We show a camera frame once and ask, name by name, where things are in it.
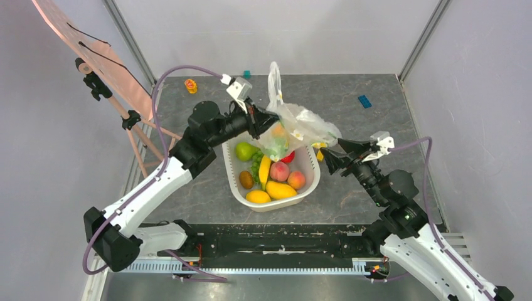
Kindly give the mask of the clear plastic bag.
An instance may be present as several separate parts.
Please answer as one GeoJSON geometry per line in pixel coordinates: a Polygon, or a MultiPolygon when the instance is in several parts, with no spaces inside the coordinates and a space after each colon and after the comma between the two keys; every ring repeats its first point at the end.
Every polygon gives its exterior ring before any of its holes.
{"type": "Polygon", "coordinates": [[[270,64],[267,79],[269,104],[266,111],[279,117],[257,139],[261,151],[272,161],[279,161],[300,147],[329,147],[338,143],[340,130],[313,111],[294,103],[285,102],[278,64],[270,64]]]}

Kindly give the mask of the white plastic basket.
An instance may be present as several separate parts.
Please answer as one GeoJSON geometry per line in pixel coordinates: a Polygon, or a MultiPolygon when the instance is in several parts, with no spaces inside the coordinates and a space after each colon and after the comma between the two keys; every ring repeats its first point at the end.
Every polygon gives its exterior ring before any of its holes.
{"type": "Polygon", "coordinates": [[[300,147],[295,150],[294,160],[288,164],[290,168],[302,172],[306,178],[306,184],[302,189],[298,190],[298,195],[278,201],[273,200],[265,204],[255,204],[247,201],[245,199],[245,195],[249,192],[249,190],[243,188],[243,186],[240,184],[238,176],[240,172],[251,167],[251,162],[243,162],[237,159],[235,147],[239,142],[255,144],[251,137],[247,133],[244,133],[229,140],[228,142],[222,143],[221,148],[223,151],[223,158],[231,192],[233,193],[235,199],[242,205],[260,213],[273,211],[300,203],[317,187],[321,172],[314,150],[310,146],[300,147]]]}

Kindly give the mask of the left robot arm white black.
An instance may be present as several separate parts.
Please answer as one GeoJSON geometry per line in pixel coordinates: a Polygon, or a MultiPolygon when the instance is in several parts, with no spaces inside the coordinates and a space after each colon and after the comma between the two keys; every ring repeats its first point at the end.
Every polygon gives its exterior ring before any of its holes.
{"type": "Polygon", "coordinates": [[[141,224],[172,193],[216,159],[216,146],[244,132],[258,138],[278,121],[277,114],[256,106],[250,98],[228,114],[222,114],[212,101],[196,104],[183,137],[152,174],[105,209],[92,207],[85,212],[88,246],[83,255],[83,271],[88,275],[106,268],[119,272],[144,253],[192,254],[197,239],[186,231],[185,223],[148,228],[141,228],[141,224]]]}

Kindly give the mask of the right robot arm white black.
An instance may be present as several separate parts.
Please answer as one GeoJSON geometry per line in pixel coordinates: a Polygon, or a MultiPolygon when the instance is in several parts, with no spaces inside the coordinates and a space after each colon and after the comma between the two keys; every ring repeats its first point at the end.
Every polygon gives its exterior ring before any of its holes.
{"type": "Polygon", "coordinates": [[[439,300],[513,300],[514,293],[508,287],[482,277],[444,238],[429,209],[414,200],[419,190],[411,173],[400,169],[381,173],[381,157],[423,142],[428,143],[423,168],[427,172],[431,137],[396,146],[387,132],[380,132],[365,142],[338,139],[342,152],[321,149],[330,174],[353,175],[384,209],[363,232],[364,251],[396,262],[439,300]]]}

